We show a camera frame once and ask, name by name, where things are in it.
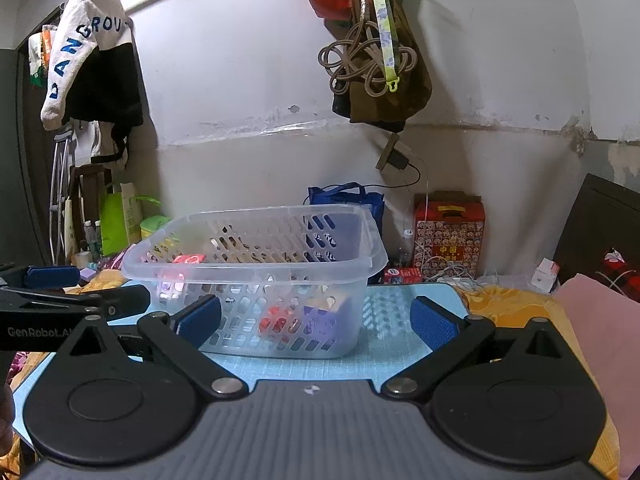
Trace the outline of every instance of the blue tablecloth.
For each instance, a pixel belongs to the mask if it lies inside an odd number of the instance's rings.
[[[244,379],[250,389],[254,388],[258,379],[307,381],[371,379],[379,390],[382,383],[389,377],[430,352],[411,330],[409,323],[410,305],[416,296],[427,296],[457,316],[464,317],[467,314],[464,304],[455,291],[443,283],[369,286],[358,344],[344,357],[330,360],[298,360],[206,355]],[[111,324],[133,324],[139,317],[127,317],[113,321]],[[14,393],[16,406],[14,430],[29,443],[31,441],[22,420],[24,401],[52,358],[53,355],[48,356]]]

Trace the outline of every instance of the pink sheet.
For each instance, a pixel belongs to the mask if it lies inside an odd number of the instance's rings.
[[[555,293],[620,438],[620,480],[640,465],[640,303],[578,274]]]

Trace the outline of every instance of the gray ribbed surface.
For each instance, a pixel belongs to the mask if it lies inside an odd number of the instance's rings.
[[[444,446],[418,408],[375,394],[368,381],[260,381],[212,404],[196,430],[160,458],[119,471],[44,462],[28,480],[598,480],[584,465],[496,471]]]

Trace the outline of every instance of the transparent laundry basket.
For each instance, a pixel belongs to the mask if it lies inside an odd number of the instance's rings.
[[[205,259],[172,264],[192,254]],[[331,358],[356,345],[367,278],[386,262],[369,211],[310,205],[173,220],[127,251],[122,272],[170,314],[217,295],[222,323],[202,351]]]

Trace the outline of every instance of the tangled wires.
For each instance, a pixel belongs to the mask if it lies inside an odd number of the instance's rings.
[[[400,65],[397,68],[398,76],[411,72],[418,63],[418,55],[415,50],[402,45],[394,50],[400,56]],[[358,59],[358,63],[356,63],[356,58],[363,51],[368,54],[370,59]],[[332,52],[337,54],[340,59],[330,62],[329,54]],[[351,82],[358,80],[364,80],[364,88],[371,97],[380,97],[388,89],[385,78],[385,63],[380,49],[380,34],[378,24],[375,22],[361,20],[351,27],[346,38],[328,44],[318,53],[318,63],[331,76],[329,86],[336,95],[346,94]]]

